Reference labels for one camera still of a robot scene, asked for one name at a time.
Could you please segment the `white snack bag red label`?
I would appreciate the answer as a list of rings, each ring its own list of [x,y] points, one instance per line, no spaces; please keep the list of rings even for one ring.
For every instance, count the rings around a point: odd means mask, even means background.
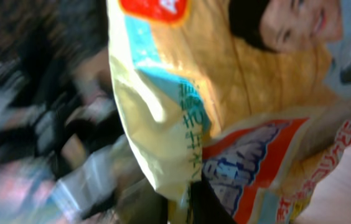
[[[351,0],[110,0],[131,149],[171,223],[206,177],[236,223],[293,223],[351,146]]]

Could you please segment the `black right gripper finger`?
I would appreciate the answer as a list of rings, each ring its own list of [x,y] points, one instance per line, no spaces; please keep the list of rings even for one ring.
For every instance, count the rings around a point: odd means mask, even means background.
[[[193,224],[236,224],[222,207],[206,177],[191,185]]]

